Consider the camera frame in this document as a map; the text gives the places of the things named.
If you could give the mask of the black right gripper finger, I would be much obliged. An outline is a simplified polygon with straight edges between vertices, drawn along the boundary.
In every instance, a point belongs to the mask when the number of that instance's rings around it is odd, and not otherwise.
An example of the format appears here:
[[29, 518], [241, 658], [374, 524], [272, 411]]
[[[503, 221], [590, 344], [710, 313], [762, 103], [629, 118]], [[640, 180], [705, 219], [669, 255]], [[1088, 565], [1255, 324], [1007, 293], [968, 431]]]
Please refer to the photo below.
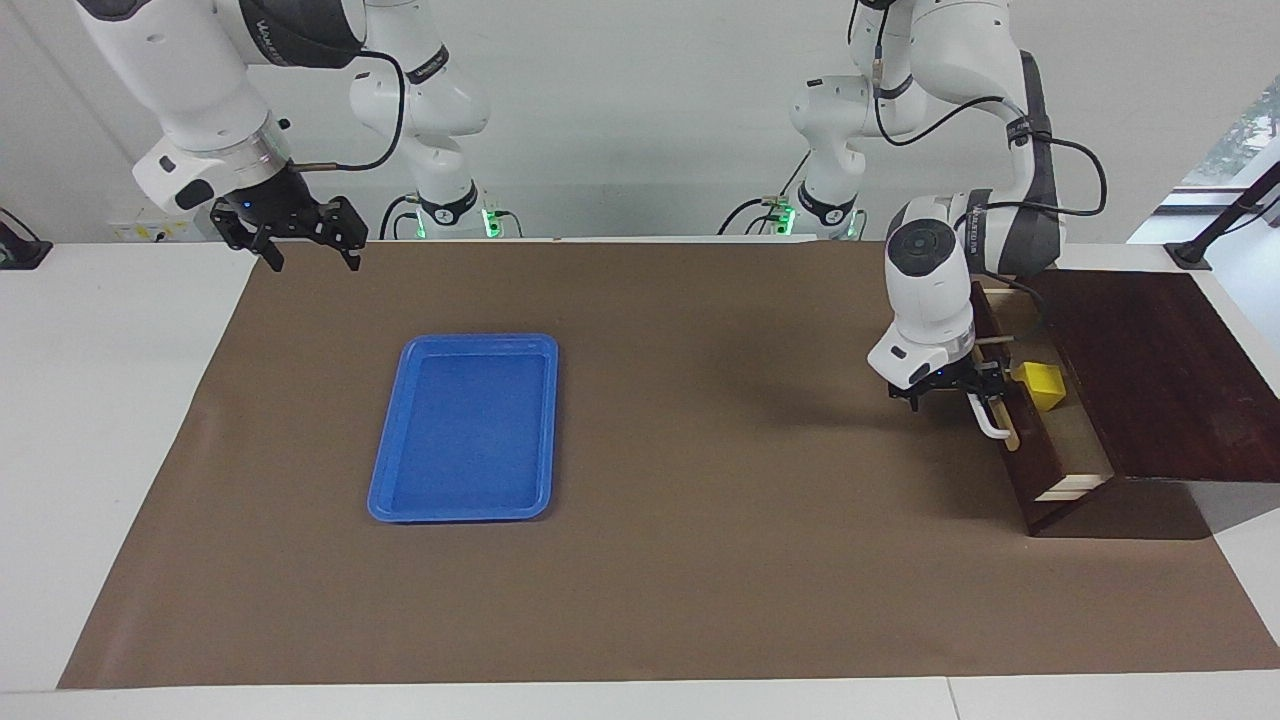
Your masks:
[[367, 242], [367, 224], [346, 196], [317, 205], [317, 242], [335, 250], [352, 270], [361, 266]]
[[275, 273], [283, 270], [285, 260], [279, 247], [275, 246], [276, 236], [270, 225], [250, 229], [241, 220], [233, 204], [227, 200], [214, 201], [210, 208], [210, 222], [229, 249], [261, 258]]

